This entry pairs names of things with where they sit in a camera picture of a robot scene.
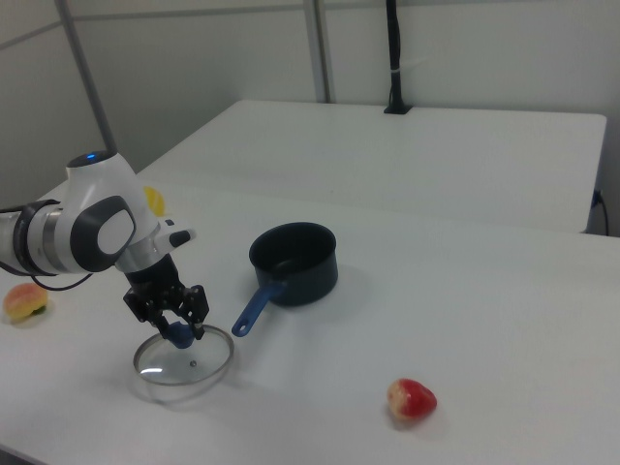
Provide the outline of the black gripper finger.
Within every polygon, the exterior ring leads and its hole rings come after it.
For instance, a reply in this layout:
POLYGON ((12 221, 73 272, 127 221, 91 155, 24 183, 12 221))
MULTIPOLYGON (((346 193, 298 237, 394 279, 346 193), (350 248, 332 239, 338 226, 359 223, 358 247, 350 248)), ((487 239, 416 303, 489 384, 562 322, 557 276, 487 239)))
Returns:
POLYGON ((141 323, 150 323, 156 327, 165 340, 170 339, 170 324, 163 315, 163 311, 155 302, 134 290, 129 290, 124 294, 123 300, 132 311, 137 320, 141 323))
POLYGON ((209 312, 208 302, 201 285, 185 288, 176 315, 183 320, 180 333, 184 339, 201 339, 204 334, 203 321, 209 312))

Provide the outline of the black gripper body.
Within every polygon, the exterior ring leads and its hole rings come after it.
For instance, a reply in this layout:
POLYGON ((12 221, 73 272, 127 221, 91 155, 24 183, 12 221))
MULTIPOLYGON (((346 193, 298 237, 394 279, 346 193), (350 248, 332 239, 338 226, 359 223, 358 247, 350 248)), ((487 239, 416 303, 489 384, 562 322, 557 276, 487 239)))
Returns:
POLYGON ((132 311, 178 310, 183 301, 183 284, 170 255, 146 269, 125 274, 130 290, 123 300, 132 311))

